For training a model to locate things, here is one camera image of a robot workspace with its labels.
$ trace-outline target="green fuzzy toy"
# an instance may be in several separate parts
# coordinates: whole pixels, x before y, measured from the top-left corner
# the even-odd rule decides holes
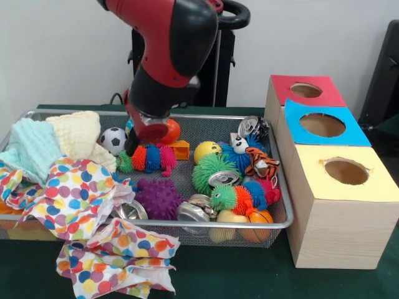
[[[123,173],[132,173],[135,170],[132,165],[132,159],[126,154],[126,151],[121,151],[119,153],[117,168]]]
[[[232,186],[216,186],[211,195],[211,207],[216,211],[231,210],[237,205],[237,194]]]
[[[208,184],[209,177],[224,170],[239,172],[234,163],[226,162],[218,154],[207,154],[202,158],[193,171],[193,184],[197,192],[207,196],[211,195],[212,189]]]

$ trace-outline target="blue paper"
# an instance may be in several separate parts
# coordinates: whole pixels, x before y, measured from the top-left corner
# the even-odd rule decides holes
[[[314,113],[338,118],[344,123],[346,130],[335,137],[323,137],[307,131],[301,125],[300,119]],[[297,144],[371,146],[351,112],[344,107],[310,107],[293,102],[288,98],[286,101],[286,120],[292,138]]]

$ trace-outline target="metal mesh basket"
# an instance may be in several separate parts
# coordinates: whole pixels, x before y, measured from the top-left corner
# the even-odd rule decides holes
[[[22,117],[30,117],[33,120],[44,121],[47,117],[57,116],[62,114],[72,113],[73,111],[67,110],[35,110],[28,112]],[[128,120],[126,113],[122,112],[99,112],[100,123],[102,132],[111,127],[124,128]],[[179,161],[177,167],[172,171],[170,179],[174,180],[175,186],[183,196],[183,198],[190,198],[191,195],[195,194],[196,191],[191,182],[191,173],[194,167],[193,161],[193,150],[202,141],[213,140],[229,142],[230,133],[237,131],[237,127],[240,121],[244,118],[243,116],[210,116],[210,115],[172,115],[172,118],[176,120],[181,127],[181,140],[186,140],[190,143],[190,160]],[[7,144],[7,139],[1,143],[0,151],[4,149]],[[279,159],[279,154],[274,140],[272,131],[269,134],[269,140],[266,141],[268,148],[270,148],[272,156],[275,159]],[[145,174],[143,172],[135,171],[132,174],[128,174],[134,182],[137,182],[140,178],[147,179],[163,179],[160,171],[155,171],[152,174]],[[293,220],[291,200],[289,193],[287,192],[286,180],[283,171],[279,171],[278,174],[279,186],[282,192],[282,200],[268,207],[268,211],[271,213],[274,223],[273,224],[237,224],[237,223],[220,223],[220,222],[182,222],[182,221],[131,221],[132,223],[139,225],[140,227],[152,230],[161,234],[168,234],[180,238],[180,242],[184,245],[217,245],[217,246],[238,246],[238,247],[270,247],[274,242],[281,229],[288,227]],[[0,215],[1,220],[16,221],[18,216]],[[187,227],[194,228],[199,234],[191,234],[187,231]],[[232,235],[235,235],[233,240],[228,240],[215,244],[209,238],[209,230],[215,230],[219,233],[229,229]],[[263,231],[270,236],[267,240],[262,242],[248,242],[242,238],[240,229],[250,230],[256,229],[255,232],[259,232],[258,229],[267,229],[269,231]],[[0,228],[0,239],[8,239],[5,230]]]

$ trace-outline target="polka dot cloth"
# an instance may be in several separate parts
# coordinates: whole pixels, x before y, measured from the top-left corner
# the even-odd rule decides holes
[[[177,238],[113,219],[88,241],[67,241],[56,261],[57,272],[72,280],[77,298],[114,291],[147,298],[151,288],[175,291],[169,259],[179,245]]]
[[[26,206],[18,223],[32,215],[60,239],[89,239],[111,213],[115,190],[103,166],[87,159],[58,159],[42,194]]]
[[[10,171],[0,161],[0,199],[14,210],[24,209],[42,192],[40,185],[27,182],[22,174],[20,169]]]

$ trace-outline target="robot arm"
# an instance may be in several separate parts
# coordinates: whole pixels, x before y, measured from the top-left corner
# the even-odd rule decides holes
[[[135,134],[125,145],[132,155],[139,140],[167,133],[173,106],[187,104],[190,80],[202,68],[218,30],[216,11],[204,0],[97,0],[137,30],[145,51],[125,106]]]

